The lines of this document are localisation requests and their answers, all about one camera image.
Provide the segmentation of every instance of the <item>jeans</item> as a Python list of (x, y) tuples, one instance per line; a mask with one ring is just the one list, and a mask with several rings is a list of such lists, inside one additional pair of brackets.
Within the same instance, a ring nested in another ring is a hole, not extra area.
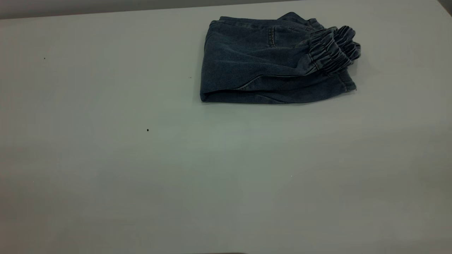
[(221, 17), (204, 44), (201, 100), (307, 103), (355, 90), (347, 72), (360, 56), (354, 35), (293, 12), (277, 20)]

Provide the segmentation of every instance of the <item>gray wall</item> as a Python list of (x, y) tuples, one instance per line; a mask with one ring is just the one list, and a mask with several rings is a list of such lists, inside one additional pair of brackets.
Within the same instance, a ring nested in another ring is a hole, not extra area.
[(452, 14), (452, 0), (438, 0), (446, 10)]
[(0, 19), (287, 0), (0, 0)]

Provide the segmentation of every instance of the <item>table surface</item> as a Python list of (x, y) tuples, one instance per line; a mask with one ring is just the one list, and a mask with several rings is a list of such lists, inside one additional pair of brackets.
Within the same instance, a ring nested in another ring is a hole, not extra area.
[[(358, 90), (201, 103), (210, 21), (290, 11), (356, 30)], [(450, 253), (451, 31), (435, 0), (0, 20), (0, 252)]]

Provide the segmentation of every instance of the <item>pocket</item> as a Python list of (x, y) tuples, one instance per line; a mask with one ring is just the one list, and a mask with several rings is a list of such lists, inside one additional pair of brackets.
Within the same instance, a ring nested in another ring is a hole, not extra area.
[(301, 28), (283, 26), (272, 27), (270, 45), (273, 47), (299, 47), (299, 44), (309, 39), (309, 31)]

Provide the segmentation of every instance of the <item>elastic cuff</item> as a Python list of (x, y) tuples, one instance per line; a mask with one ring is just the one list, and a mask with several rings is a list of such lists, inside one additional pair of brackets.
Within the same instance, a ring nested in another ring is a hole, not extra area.
[(353, 41), (355, 34), (356, 32), (349, 26), (343, 26), (334, 32), (334, 40), (351, 60), (361, 56), (361, 45)]
[(337, 30), (336, 27), (332, 27), (312, 33), (309, 56), (317, 70), (322, 69), (326, 73), (333, 73), (351, 65), (353, 57), (356, 57), (356, 54), (359, 55), (360, 49), (357, 43), (351, 40), (353, 36), (354, 31), (351, 28)]

